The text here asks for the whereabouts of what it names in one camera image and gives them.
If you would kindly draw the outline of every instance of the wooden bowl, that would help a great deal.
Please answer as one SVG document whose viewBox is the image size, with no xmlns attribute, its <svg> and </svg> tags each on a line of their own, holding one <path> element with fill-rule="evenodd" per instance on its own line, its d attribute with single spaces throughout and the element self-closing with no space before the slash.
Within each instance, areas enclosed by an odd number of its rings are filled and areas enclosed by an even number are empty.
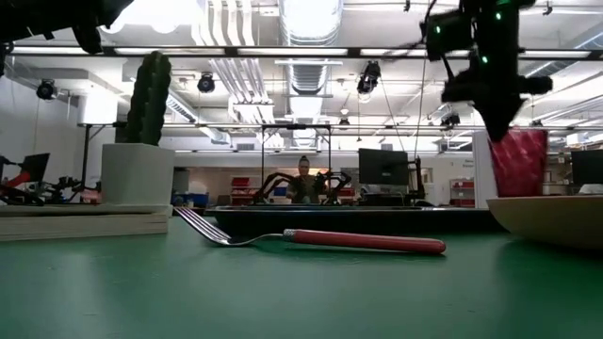
<svg viewBox="0 0 603 339">
<path fill-rule="evenodd" d="M 603 195 L 498 198 L 490 212 L 527 239 L 582 250 L 603 250 Z"/>
</svg>

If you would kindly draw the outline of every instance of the fork handle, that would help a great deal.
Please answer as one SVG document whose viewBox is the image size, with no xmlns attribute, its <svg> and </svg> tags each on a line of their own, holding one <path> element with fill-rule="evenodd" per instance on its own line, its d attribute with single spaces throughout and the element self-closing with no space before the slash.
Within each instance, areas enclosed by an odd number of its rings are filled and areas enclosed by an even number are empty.
<svg viewBox="0 0 603 339">
<path fill-rule="evenodd" d="M 439 254 L 446 250 L 446 244 L 437 239 L 369 234 L 347 234 L 308 230 L 283 232 L 284 240 L 311 245 L 340 246 L 374 250 L 402 250 L 428 254 Z"/>
</svg>

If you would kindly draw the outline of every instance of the green cactus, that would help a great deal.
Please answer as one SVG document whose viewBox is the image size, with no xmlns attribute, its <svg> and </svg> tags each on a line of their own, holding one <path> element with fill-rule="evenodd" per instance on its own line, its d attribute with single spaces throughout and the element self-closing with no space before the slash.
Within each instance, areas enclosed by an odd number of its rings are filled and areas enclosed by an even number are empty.
<svg viewBox="0 0 603 339">
<path fill-rule="evenodd" d="M 130 101 L 127 142 L 159 144 L 169 95 L 170 73 L 168 57 L 157 51 L 142 60 Z"/>
</svg>

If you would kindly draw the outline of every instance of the wooden board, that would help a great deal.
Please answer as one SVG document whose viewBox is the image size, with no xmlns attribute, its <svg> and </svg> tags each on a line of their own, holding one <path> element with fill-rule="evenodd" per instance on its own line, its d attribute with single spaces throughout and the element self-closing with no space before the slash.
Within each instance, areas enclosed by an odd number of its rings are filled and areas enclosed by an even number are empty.
<svg viewBox="0 0 603 339">
<path fill-rule="evenodd" d="M 498 198 L 490 212 L 513 234 L 583 250 L 603 250 L 603 196 Z"/>
<path fill-rule="evenodd" d="M 0 206 L 0 218 L 33 216 L 100 216 L 130 214 L 171 214 L 171 205 L 112 205 L 65 203 L 46 206 Z"/>
<path fill-rule="evenodd" d="M 164 234 L 168 219 L 165 214 L 2 217 L 0 241 Z"/>
</svg>

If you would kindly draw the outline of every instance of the black tray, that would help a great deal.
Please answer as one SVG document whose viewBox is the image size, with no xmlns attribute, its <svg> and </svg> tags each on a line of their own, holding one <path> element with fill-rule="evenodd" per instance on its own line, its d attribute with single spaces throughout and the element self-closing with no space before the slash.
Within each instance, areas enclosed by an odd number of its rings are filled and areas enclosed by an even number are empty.
<svg viewBox="0 0 603 339">
<path fill-rule="evenodd" d="M 205 211 L 226 233 L 255 236 L 306 229 L 359 234 L 501 232 L 487 209 L 321 205 L 223 206 Z"/>
</svg>

